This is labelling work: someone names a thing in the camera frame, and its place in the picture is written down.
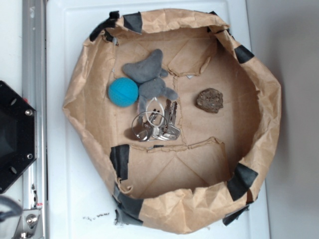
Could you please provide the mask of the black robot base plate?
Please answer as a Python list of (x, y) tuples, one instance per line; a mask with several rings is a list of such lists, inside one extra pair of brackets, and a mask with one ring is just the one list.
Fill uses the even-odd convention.
[(36, 110), (0, 82), (0, 193), (35, 161)]

